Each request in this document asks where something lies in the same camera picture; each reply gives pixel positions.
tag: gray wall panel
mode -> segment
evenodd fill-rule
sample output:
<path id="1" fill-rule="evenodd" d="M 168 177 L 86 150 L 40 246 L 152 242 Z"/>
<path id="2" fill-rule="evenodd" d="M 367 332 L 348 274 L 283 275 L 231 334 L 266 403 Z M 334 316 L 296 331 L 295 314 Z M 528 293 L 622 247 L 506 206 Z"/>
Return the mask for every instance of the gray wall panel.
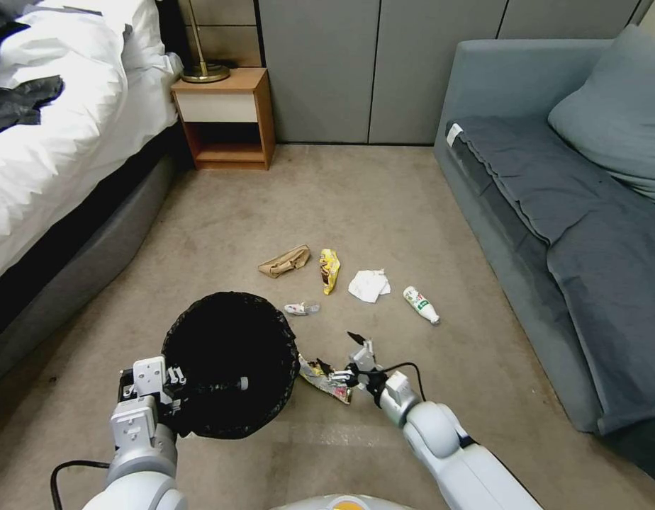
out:
<path id="1" fill-rule="evenodd" d="M 614 38 L 639 0 L 510 0 L 500 39 Z"/>
<path id="2" fill-rule="evenodd" d="M 190 24 L 188 0 L 179 0 L 184 20 Z M 193 0 L 198 25 L 256 25 L 253 0 Z"/>
<path id="3" fill-rule="evenodd" d="M 188 43 L 194 62 L 197 62 L 197 49 L 193 29 L 186 27 Z M 205 60 L 232 60 L 241 67 L 259 67 L 259 39 L 256 26 L 201 26 L 200 42 Z"/>
<path id="4" fill-rule="evenodd" d="M 639 5 L 637 10 L 634 12 L 630 23 L 639 25 L 639 23 L 644 19 L 644 15 L 647 13 L 651 5 L 654 3 L 654 0 L 639 0 Z"/>
<path id="5" fill-rule="evenodd" d="M 370 143 L 432 144 L 455 47 L 494 39 L 506 0 L 383 0 Z"/>
<path id="6" fill-rule="evenodd" d="M 378 0 L 259 0 L 276 136 L 366 142 Z"/>

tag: beige carpet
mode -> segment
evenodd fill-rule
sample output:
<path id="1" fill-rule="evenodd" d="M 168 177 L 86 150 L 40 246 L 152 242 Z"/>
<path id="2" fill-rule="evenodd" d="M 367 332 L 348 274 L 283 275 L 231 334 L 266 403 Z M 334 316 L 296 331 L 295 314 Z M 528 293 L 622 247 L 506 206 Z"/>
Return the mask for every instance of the beige carpet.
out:
<path id="1" fill-rule="evenodd" d="M 272 280 L 257 264 L 297 244 L 314 257 Z M 317 255 L 342 272 L 323 296 Z M 347 285 L 385 268 L 393 292 L 375 305 Z M 441 314 L 417 316 L 416 285 Z M 270 172 L 189 172 L 175 184 L 139 254 L 67 326 L 0 383 L 0 509 L 49 509 L 63 460 L 109 460 L 117 375 L 155 355 L 194 300 L 245 290 L 281 307 L 317 299 L 290 319 L 299 349 L 335 365 L 375 341 L 382 363 L 416 361 L 427 396 L 447 403 L 547 509 L 655 509 L 655 482 L 566 419 L 465 223 L 429 148 L 279 147 Z M 298 381 L 281 415 L 254 436 L 179 441 L 181 489 L 192 509 L 267 509 L 334 492 L 420 510 L 445 508 L 432 478 L 367 395 L 351 407 Z M 102 488 L 103 473 L 61 474 L 66 509 Z"/>

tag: wooden nightstand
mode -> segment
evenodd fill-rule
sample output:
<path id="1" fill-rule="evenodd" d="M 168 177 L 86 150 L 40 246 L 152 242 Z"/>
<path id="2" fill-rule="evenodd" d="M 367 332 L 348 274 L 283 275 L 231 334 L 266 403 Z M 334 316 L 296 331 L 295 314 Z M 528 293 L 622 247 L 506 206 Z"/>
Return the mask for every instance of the wooden nightstand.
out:
<path id="1" fill-rule="evenodd" d="M 195 167 L 265 169 L 276 149 L 266 69 L 231 69 L 212 84 L 172 85 Z"/>

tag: table lamp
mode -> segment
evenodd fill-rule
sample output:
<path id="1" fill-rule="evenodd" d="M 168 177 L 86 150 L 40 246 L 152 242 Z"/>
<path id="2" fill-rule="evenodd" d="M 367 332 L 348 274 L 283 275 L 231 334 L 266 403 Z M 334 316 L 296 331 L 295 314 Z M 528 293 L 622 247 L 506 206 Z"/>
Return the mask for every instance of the table lamp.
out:
<path id="1" fill-rule="evenodd" d="M 219 64 L 208 64 L 205 62 L 205 57 L 202 55 L 200 33 L 198 31 L 198 25 L 195 21 L 195 11 L 193 10 L 193 2 L 191 0 L 188 0 L 188 12 L 191 19 L 191 27 L 193 28 L 195 46 L 198 49 L 198 58 L 200 59 L 200 62 L 199 65 L 193 66 L 190 69 L 184 69 L 181 73 L 181 79 L 189 83 L 205 84 L 228 78 L 230 76 L 230 71 L 226 66 Z"/>

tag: brown paper bag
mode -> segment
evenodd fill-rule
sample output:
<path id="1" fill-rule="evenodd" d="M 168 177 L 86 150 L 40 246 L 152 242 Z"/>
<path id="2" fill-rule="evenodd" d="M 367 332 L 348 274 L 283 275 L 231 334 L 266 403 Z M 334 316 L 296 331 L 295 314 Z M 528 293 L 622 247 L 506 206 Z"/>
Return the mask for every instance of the brown paper bag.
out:
<path id="1" fill-rule="evenodd" d="M 306 261 L 311 256 L 311 250 L 305 244 L 292 248 L 285 254 L 277 256 L 275 259 L 264 262 L 259 265 L 259 270 L 266 276 L 278 278 L 282 273 L 291 269 L 304 267 Z"/>

